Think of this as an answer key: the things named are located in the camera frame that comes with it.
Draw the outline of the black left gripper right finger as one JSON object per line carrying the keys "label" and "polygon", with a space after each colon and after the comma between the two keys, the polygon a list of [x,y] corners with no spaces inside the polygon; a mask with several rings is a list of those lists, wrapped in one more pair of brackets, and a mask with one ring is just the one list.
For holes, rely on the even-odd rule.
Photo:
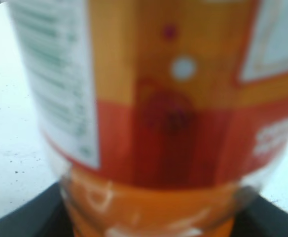
{"label": "black left gripper right finger", "polygon": [[288,237],[288,213],[246,186],[234,195],[242,207],[232,228],[232,237]]}

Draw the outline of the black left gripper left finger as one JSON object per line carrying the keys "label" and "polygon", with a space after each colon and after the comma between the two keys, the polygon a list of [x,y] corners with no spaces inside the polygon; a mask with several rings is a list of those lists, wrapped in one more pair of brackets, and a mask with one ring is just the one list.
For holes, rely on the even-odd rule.
{"label": "black left gripper left finger", "polygon": [[0,237],[72,237],[70,218],[59,184],[0,218]]}

